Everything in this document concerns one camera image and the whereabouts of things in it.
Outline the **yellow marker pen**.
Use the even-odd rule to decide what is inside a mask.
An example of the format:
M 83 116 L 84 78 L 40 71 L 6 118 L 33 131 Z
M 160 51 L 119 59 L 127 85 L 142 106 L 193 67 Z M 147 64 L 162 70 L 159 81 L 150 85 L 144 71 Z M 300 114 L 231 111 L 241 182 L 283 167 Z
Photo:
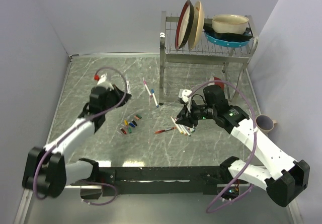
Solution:
M 174 120 L 173 117 L 171 117 L 171 120 L 172 120 L 173 124 L 175 125 L 175 127 L 177 128 L 177 130 L 180 132 L 180 134 L 185 135 L 185 132 L 179 127 L 179 125 L 176 123 L 176 121 Z

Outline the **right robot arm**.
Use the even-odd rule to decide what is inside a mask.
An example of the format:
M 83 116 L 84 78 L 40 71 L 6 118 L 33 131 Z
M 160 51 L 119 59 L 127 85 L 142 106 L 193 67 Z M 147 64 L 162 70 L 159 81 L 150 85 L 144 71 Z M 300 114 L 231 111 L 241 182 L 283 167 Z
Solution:
M 297 161 L 277 147 L 243 109 L 229 104 L 219 85 L 204 86 L 203 94 L 204 103 L 198 105 L 191 90 L 179 91 L 184 106 L 176 123 L 193 128 L 200 120 L 214 120 L 217 126 L 251 150 L 250 158 L 257 157 L 264 165 L 260 168 L 231 157 L 221 164 L 221 179 L 230 184 L 244 180 L 264 189 L 278 206 L 286 207 L 307 188 L 309 164 Z

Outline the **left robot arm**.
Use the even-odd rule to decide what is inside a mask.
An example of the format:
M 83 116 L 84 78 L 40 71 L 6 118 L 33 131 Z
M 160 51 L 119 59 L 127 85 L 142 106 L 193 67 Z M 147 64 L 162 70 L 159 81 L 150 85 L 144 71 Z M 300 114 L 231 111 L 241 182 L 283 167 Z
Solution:
M 66 185 L 78 181 L 97 184 L 101 178 L 98 162 L 86 158 L 72 164 L 67 161 L 78 146 L 100 129 L 106 113 L 123 106 L 131 97 L 128 90 L 122 91 L 116 85 L 92 88 L 89 101 L 73 125 L 51 143 L 29 151 L 22 187 L 44 199 L 58 197 Z

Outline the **white marker pen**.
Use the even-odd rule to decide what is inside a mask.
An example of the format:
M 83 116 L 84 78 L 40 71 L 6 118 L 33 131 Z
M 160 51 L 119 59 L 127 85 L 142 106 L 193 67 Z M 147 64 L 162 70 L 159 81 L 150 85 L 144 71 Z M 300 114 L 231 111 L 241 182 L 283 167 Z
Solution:
M 127 74 L 125 75 L 125 78 L 126 78 L 126 85 L 127 85 L 127 93 L 131 94 L 130 81 Z

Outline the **blue marker pen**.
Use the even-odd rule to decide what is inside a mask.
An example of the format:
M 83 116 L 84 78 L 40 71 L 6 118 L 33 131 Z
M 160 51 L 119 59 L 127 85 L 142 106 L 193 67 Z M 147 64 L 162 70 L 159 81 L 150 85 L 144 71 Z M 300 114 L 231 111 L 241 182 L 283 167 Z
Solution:
M 157 101 L 157 99 L 156 99 L 156 95 L 155 95 L 154 90 L 153 90 L 153 89 L 151 89 L 150 91 L 151 91 L 151 95 L 152 95 L 152 98 L 153 98 L 153 100 L 154 100 L 155 106 L 156 106 L 157 108 L 159 108 L 159 104 L 158 104 L 158 101 Z

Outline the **pink marker pen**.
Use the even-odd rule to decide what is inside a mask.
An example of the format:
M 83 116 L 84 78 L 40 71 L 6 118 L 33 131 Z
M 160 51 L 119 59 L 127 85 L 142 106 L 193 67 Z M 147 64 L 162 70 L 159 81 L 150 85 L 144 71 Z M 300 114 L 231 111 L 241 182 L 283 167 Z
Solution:
M 147 93 L 148 93 L 149 97 L 151 97 L 151 98 L 152 98 L 152 93 L 151 93 L 151 91 L 150 91 L 150 89 L 149 89 L 149 87 L 148 87 L 148 85 L 147 85 L 147 83 L 146 83 L 146 81 L 145 81 L 145 78 L 143 77 L 143 78 L 142 78 L 142 80 L 143 80 L 143 85 L 144 85 L 144 87 L 145 87 L 145 89 L 146 89 L 146 91 L 147 91 Z

